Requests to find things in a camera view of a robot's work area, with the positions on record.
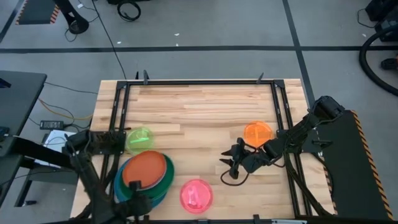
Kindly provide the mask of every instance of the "caution stripe tape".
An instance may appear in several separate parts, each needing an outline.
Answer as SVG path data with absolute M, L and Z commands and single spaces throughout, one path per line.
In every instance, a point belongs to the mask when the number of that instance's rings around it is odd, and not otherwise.
M 384 208 L 387 211 L 387 216 L 391 220 L 393 220 L 394 217 L 392 216 L 392 211 L 390 209 L 390 205 L 388 204 L 386 193 L 384 192 L 383 186 L 381 185 L 380 177 L 379 177 L 379 174 L 377 173 L 376 165 L 374 164 L 371 151 L 369 150 L 368 142 L 366 141 L 365 134 L 362 131 L 361 122 L 359 122 L 358 115 L 356 114 L 356 112 L 353 111 L 353 110 L 351 112 L 352 112 L 352 114 L 354 116 L 356 127 L 358 128 L 359 135 L 361 136 L 361 140 L 362 140 L 362 143 L 363 143 L 363 147 L 365 149 L 365 153 L 368 156 L 369 165 L 371 166 L 371 169 L 373 171 L 373 177 L 374 177 L 374 180 L 376 181 L 377 187 L 378 187 L 379 192 L 380 192 L 381 199 L 382 199 L 382 201 L 384 203 Z
M 22 13 L 23 13 L 24 10 L 25 10 L 25 6 L 26 6 L 26 3 L 27 3 L 28 1 L 29 1 L 29 0 L 26 0 L 26 1 L 24 2 L 24 4 L 22 5 L 21 10 L 19 11 L 19 15 L 18 15 L 17 21 L 15 21 L 15 24 L 16 24 L 16 25 L 19 25 L 19 19 L 21 18 L 21 15 L 22 15 Z
M 331 180 L 330 180 L 330 178 L 329 178 L 328 170 L 326 169 L 325 166 L 323 166 L 323 171 L 325 172 L 326 182 L 328 183 L 329 193 L 330 193 L 330 195 L 331 195 L 331 190 L 332 190 L 332 187 L 331 187 Z M 333 203 L 333 208 L 335 209 L 335 215 L 337 215 L 338 212 L 337 212 L 336 202 L 333 200 L 333 198 L 331 199 L 331 202 Z
M 52 11 L 52 15 L 51 15 L 51 18 L 50 18 L 50 23 L 51 24 L 54 24 L 55 21 L 57 20 L 58 13 L 60 13 L 60 8 L 57 5 L 55 5 L 54 11 Z

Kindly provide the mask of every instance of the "wooden tabletop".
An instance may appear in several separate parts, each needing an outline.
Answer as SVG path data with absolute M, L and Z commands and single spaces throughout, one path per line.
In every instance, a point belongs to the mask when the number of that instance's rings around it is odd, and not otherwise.
M 101 82 L 92 131 L 107 131 L 109 128 L 116 82 Z M 286 79 L 285 85 L 293 121 L 298 123 L 307 114 L 301 81 Z M 279 91 L 278 95 L 283 108 Z M 121 114 L 121 110 L 118 111 L 116 127 Z M 287 127 L 283 110 L 282 117 Z M 259 214 L 260 218 L 293 218 L 285 169 L 261 167 L 239 187 L 230 187 L 220 181 L 220 175 L 228 169 L 226 164 L 219 161 L 222 158 L 220 153 L 230 149 L 236 143 L 236 138 L 242 137 L 245 125 L 254 120 L 265 121 L 274 132 L 277 130 L 271 88 L 268 86 L 133 86 L 125 127 L 149 128 L 155 135 L 153 150 L 168 155 L 175 166 L 174 182 L 164 201 L 150 212 L 150 219 L 251 219 L 253 214 Z M 130 157 L 125 152 L 119 164 Z M 308 188 L 326 210 L 334 213 L 323 166 L 309 154 L 302 154 L 301 158 Z M 93 157 L 98 173 L 102 161 L 103 156 Z M 238 180 L 226 175 L 226 181 L 242 181 L 246 173 L 242 167 L 239 172 Z M 193 215 L 180 205 L 179 193 L 186 181 L 197 178 L 211 185 L 214 200 L 205 213 Z M 298 197 L 298 200 L 300 211 L 304 214 L 302 197 Z M 78 215 L 88 202 L 83 184 L 79 181 L 71 217 Z

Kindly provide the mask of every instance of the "clear green container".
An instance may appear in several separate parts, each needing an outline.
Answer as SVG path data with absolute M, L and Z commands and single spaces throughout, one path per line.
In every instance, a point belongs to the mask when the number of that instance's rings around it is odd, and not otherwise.
M 154 134 L 145 127 L 134 128 L 126 138 L 126 149 L 131 154 L 140 154 L 154 146 Z

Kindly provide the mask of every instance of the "black cord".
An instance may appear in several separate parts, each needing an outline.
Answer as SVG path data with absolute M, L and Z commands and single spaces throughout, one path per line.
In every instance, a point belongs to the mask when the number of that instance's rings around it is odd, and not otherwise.
M 398 96 L 398 89 L 385 81 L 383 81 L 380 77 L 378 77 L 374 71 L 371 69 L 371 67 L 368 64 L 368 61 L 366 60 L 366 52 L 369 50 L 371 44 L 377 40 L 378 38 L 394 31 L 396 32 L 398 30 L 398 24 L 394 26 L 387 27 L 372 36 L 369 37 L 367 41 L 362 45 L 361 50 L 359 51 L 359 64 L 361 65 L 361 68 L 363 69 L 363 72 L 365 75 L 367 75 L 376 85 L 381 87 L 383 90 L 388 91 L 389 93 Z
M 73 125 L 76 126 L 77 128 L 86 129 L 86 128 L 89 128 L 89 127 L 90 127 L 91 122 L 89 122 L 89 123 L 87 124 L 87 126 L 85 126 L 85 127 L 81 127 L 81 126 L 79 126 L 79 125 L 77 125 L 77 124 L 73 124 Z
M 50 173 L 54 173 L 54 172 L 73 172 L 73 171 L 69 171 L 69 170 L 53 170 L 53 171 L 47 171 L 47 172 L 36 172 L 36 173 L 33 173 L 33 174 L 20 175 L 20 176 L 18 176 L 18 177 L 11 178 L 11 179 L 9 179 L 9 180 L 7 180 L 7 181 L 1 183 L 1 184 L 0 184 L 0 187 L 2 187 L 4 184 L 6 184 L 6 183 L 8 183 L 8 182 L 10 182 L 10 181 L 13 181 L 13 180 L 18 179 L 18 178 L 21 178 L 21 177 L 27 177 L 27 176 L 29 176 L 29 175 L 34 175 L 34 174 L 50 174 Z
M 73 127 L 73 128 L 75 128 L 77 133 L 79 133 L 79 132 L 80 132 L 79 128 L 78 128 L 78 127 L 76 127 L 76 125 L 75 125 L 75 124 L 71 124 L 71 125 L 67 126 L 66 128 L 68 128 L 68 127 Z
M 69 88 L 69 87 L 65 87 L 65 86 L 61 86 L 61 85 L 57 85 L 57 84 L 53 84 L 53 83 L 49 83 L 49 82 L 44 82 L 44 83 L 45 83 L 45 84 L 48 84 L 48 85 L 60 87 L 60 88 L 65 88 L 65 89 L 67 89 L 67 90 L 75 91 L 75 92 L 78 92 L 78 93 L 91 93 L 91 94 L 98 95 L 98 93 L 92 92 L 92 91 L 74 90 L 74 89 Z
M 227 174 L 228 172 L 229 172 L 229 170 L 223 172 L 223 174 L 222 174 L 221 177 L 220 177 L 220 180 L 222 181 L 222 183 L 224 183 L 224 184 L 226 184 L 226 185 L 228 185 L 228 186 L 232 186 L 232 187 L 237 187 L 237 186 L 240 186 L 240 185 L 244 184 L 244 183 L 247 181 L 248 177 L 249 177 L 249 173 L 248 173 L 248 174 L 246 174 L 246 176 L 245 176 L 245 178 L 242 180 L 242 182 L 240 182 L 240 183 L 238 183 L 238 184 L 230 184 L 230 183 L 225 182 L 225 180 L 223 179 L 224 175 Z
M 276 163 L 273 163 L 272 165 L 274 165 L 274 166 L 276 166 L 276 167 L 279 167 L 279 168 L 283 168 L 283 167 L 285 167 L 285 166 L 286 166 L 286 164 L 283 164 L 283 165 L 278 165 L 278 164 L 276 164 Z
M 76 40 L 77 34 L 75 34 L 75 37 L 74 37 L 73 39 L 68 39 L 68 37 L 67 37 L 68 31 L 69 31 L 69 29 L 67 29 L 67 30 L 65 31 L 64 36 L 65 36 L 65 39 L 66 39 L 69 43 L 72 43 L 73 41 Z
M 58 108 L 58 109 L 64 110 L 64 111 L 66 111 L 66 112 L 68 112 L 68 113 L 70 114 L 70 116 L 72 117 L 72 123 L 67 124 L 65 127 L 69 127 L 69 126 L 71 126 L 71 125 L 75 122 L 75 117 L 74 117 L 74 115 L 72 114 L 72 112 L 68 111 L 67 109 L 62 108 L 62 107 L 60 107 L 60 106 L 50 105 L 50 104 L 48 104 L 48 103 L 46 103 L 46 102 L 44 102 L 44 101 L 43 101 L 43 103 L 44 103 L 45 105 L 47 105 L 47 106 L 51 106 L 51 107 L 54 107 L 54 108 Z
M 31 122 L 35 123 L 36 125 L 40 126 L 36 121 L 34 121 L 32 118 L 27 118 L 29 119 Z
M 377 23 L 376 25 L 374 25 L 374 26 L 368 26 L 368 25 L 363 24 L 362 22 L 360 22 L 360 21 L 359 21 L 359 13 L 360 13 L 361 11 L 363 11 L 363 10 L 365 10 L 365 9 L 360 9 L 360 10 L 358 10 L 358 12 L 356 12 L 356 20 L 357 20 L 358 24 L 360 24 L 360 25 L 362 25 L 362 26 L 365 26 L 365 27 L 367 27 L 367 28 L 375 28 L 377 25 L 379 25 L 380 22 L 378 22 L 378 23 Z
M 333 194 L 334 194 L 334 189 L 335 189 L 335 183 L 333 181 L 333 176 L 328 168 L 328 166 L 326 165 L 326 162 L 323 161 L 321 159 L 321 157 L 317 154 L 317 153 L 311 153 L 326 169 L 326 171 L 328 172 L 328 176 L 329 176 L 329 180 L 330 180 L 330 187 L 331 187 L 331 191 L 330 191 L 330 196 L 333 198 Z
M 80 0 L 78 0 L 79 1 L 79 3 L 80 4 L 82 4 L 83 5 L 83 8 L 85 8 L 85 9 L 88 9 L 88 10 L 92 10 L 92 11 L 95 11 L 93 8 L 90 8 L 90 7 L 86 7 L 83 3 L 81 3 L 81 1 Z M 96 19 L 98 18 L 98 16 L 97 17 L 95 17 L 94 19 L 92 19 L 92 20 L 90 20 L 90 21 L 88 21 L 88 23 L 91 23 L 91 22 L 94 22 Z M 67 33 L 68 33 L 68 31 L 69 31 L 69 29 L 67 29 L 66 31 L 65 31 L 65 33 L 64 33 L 64 36 L 65 36 L 65 39 L 69 42 L 69 43 L 72 43 L 73 41 L 75 41 L 76 40 L 76 38 L 77 38 L 77 35 L 78 34 L 75 34 L 75 37 L 71 40 L 71 39 L 68 39 L 68 37 L 67 37 Z
M 130 4 L 130 5 L 134 6 L 138 10 L 138 15 L 136 17 L 130 17 L 127 13 L 123 12 L 121 10 L 121 7 L 124 4 Z M 118 14 L 119 14 L 120 18 L 122 18 L 122 20 L 128 21 L 128 22 L 133 22 L 133 21 L 136 21 L 138 18 L 140 18 L 140 16 L 141 16 L 141 8 L 138 6 L 137 3 L 135 3 L 132 0 L 124 0 L 124 1 L 121 1 L 118 4 Z
M 108 31 L 107 31 L 106 28 L 105 28 L 105 25 L 104 25 L 104 22 L 103 22 L 102 19 L 101 19 L 100 13 L 98 12 L 97 7 L 95 6 L 94 0 L 91 0 L 91 2 L 93 3 L 94 9 L 95 9 L 95 11 L 97 12 L 99 21 L 101 22 L 102 26 L 104 27 L 105 33 L 106 33 L 106 35 L 108 36 L 109 41 L 111 42 L 112 49 L 113 49 L 113 53 L 114 53 L 114 55 L 116 56 L 116 59 L 117 59 L 118 62 L 119 62 L 120 68 L 122 69 L 123 77 L 124 77 L 125 80 L 127 80 L 126 72 L 124 72 L 123 65 L 122 65 L 122 63 L 120 62 L 120 59 L 119 59 L 119 57 L 118 57 L 118 53 L 116 53 L 116 49 L 114 48 L 112 39 L 111 39 L 111 37 L 109 36 Z
M 95 11 L 95 9 L 93 9 L 93 8 L 90 8 L 90 7 L 86 7 L 83 3 L 81 3 L 81 1 L 80 0 L 78 0 L 78 2 L 81 4 L 81 5 L 83 5 L 83 8 L 85 8 L 85 9 L 88 9 L 88 10 L 91 10 L 91 11 Z M 96 19 L 98 19 L 98 16 L 97 17 L 95 17 L 93 20 L 91 20 L 91 21 L 88 21 L 88 22 L 94 22 Z

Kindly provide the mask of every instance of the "teal plate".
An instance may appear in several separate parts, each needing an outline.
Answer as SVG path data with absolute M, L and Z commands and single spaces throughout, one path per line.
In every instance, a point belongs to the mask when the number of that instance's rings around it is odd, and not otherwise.
M 129 160 L 127 160 L 127 161 L 120 167 L 120 169 L 118 170 L 118 173 L 116 174 L 116 178 L 115 178 L 115 181 L 114 181 L 114 194 L 116 195 L 116 198 L 118 198 L 118 200 L 119 200 L 120 202 L 125 202 L 125 201 L 129 200 L 129 198 L 126 197 L 126 196 L 121 192 L 121 190 L 120 190 L 120 179 L 122 179 L 121 174 L 122 174 L 122 171 L 123 171 L 124 167 L 126 166 L 126 164 L 127 164 L 127 162 L 128 162 Z M 163 195 L 161 195 L 161 196 L 158 197 L 157 199 L 152 200 L 152 208 L 155 208 L 156 206 L 158 206 L 158 204 L 160 204 L 160 203 L 163 201 L 163 199 L 164 199 L 165 196 L 166 196 L 166 193 L 164 193 Z
M 166 160 L 166 172 L 163 179 L 157 185 L 151 187 L 150 189 L 140 191 L 140 193 L 148 195 L 148 197 L 152 198 L 153 200 L 157 200 L 158 198 L 166 194 L 174 179 L 173 162 L 168 156 L 166 156 L 165 154 L 163 155 Z M 130 189 L 126 185 L 124 185 L 123 178 L 119 180 L 119 186 L 122 194 L 125 195 L 127 198 L 130 198 L 132 193 Z

